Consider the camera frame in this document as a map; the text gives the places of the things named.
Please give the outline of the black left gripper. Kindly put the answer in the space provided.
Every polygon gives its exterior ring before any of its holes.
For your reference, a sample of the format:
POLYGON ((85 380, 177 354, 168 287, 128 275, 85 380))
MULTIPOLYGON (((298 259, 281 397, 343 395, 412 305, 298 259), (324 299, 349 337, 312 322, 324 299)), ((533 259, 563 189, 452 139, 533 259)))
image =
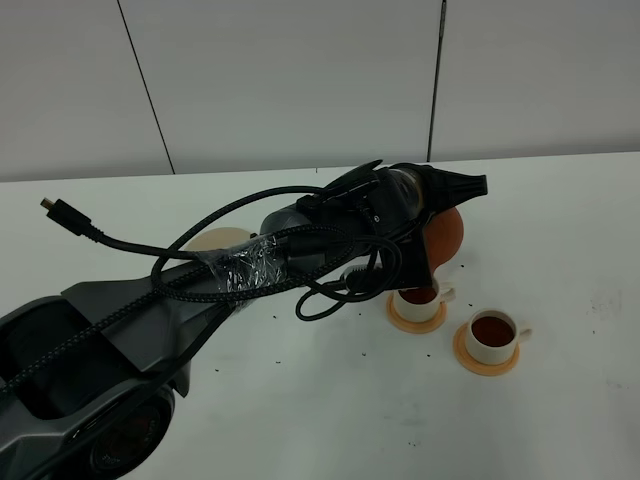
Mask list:
POLYGON ((352 234, 398 240, 428 217, 486 196, 485 175, 466 175, 428 165, 414 173, 361 165, 315 194, 296 201, 296 210, 314 224, 334 225, 352 234))

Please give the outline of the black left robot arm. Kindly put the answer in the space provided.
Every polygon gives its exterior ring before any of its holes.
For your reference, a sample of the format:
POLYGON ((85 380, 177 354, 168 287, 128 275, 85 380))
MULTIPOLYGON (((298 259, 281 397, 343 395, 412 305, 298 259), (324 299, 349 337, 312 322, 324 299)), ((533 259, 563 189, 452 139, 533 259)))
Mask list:
POLYGON ((166 248, 97 229, 44 200, 71 233, 150 256, 146 277, 76 284, 1 320, 1 475, 116 479, 158 447, 190 363, 250 302, 295 288, 335 308, 429 287, 459 249, 458 207, 482 175, 373 161, 324 187, 283 186, 213 212, 166 248))

